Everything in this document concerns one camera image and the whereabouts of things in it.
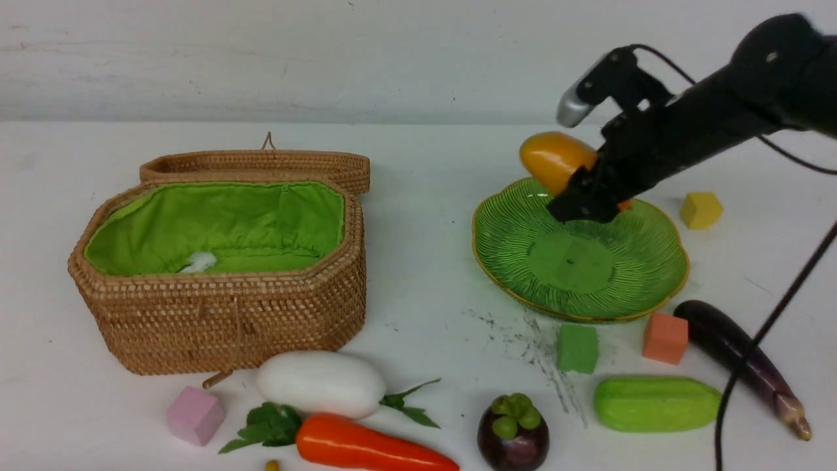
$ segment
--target mangosteen calyx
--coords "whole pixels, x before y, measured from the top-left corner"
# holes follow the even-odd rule
[[[543,420],[529,396],[520,392],[497,397],[491,403],[491,411],[498,416],[491,423],[491,430],[503,440],[513,440],[518,427],[535,430]]]

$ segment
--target green cube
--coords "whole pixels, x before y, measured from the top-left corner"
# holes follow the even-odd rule
[[[598,361],[596,329],[586,325],[564,324],[556,343],[558,369],[589,375]]]

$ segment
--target basket handle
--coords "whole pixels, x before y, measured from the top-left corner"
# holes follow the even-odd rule
[[[265,137],[264,142],[262,142],[261,150],[265,150],[268,144],[270,144],[273,150],[276,150],[276,146],[273,145],[273,137],[270,135],[270,131],[267,131],[267,137]]]

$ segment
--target wicker basket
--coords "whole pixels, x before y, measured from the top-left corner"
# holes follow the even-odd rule
[[[164,155],[140,167],[140,181],[180,181],[189,175],[226,179],[274,174],[316,173],[353,194],[369,191],[369,158],[353,153],[278,150],[268,132],[261,150],[204,151]]]
[[[208,162],[220,162],[221,157],[213,155],[230,153],[203,155]],[[177,161],[178,156],[170,159]],[[290,174],[212,171],[182,173],[177,180],[147,178],[94,213],[69,258],[69,273],[108,350],[129,371],[138,375],[222,371],[223,379],[233,370],[258,367],[284,351],[340,349],[361,329],[366,316],[361,204],[345,186],[316,169],[303,173],[304,162],[293,164],[298,169]],[[173,181],[324,184],[345,203],[342,242],[313,266],[293,272],[114,277],[97,270],[85,258],[97,229],[114,211]]]

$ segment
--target foam block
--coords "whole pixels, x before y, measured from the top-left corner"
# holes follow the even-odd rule
[[[172,435],[198,447],[209,443],[226,417],[220,399],[191,386],[166,409],[166,422]]]
[[[680,217],[692,230],[709,229],[723,213],[721,201],[713,193],[689,193],[680,208]]]
[[[642,347],[645,358],[679,365],[688,346],[688,321],[661,313],[649,316]]]
[[[558,369],[589,375],[598,362],[596,329],[586,325],[564,324],[556,343]]]

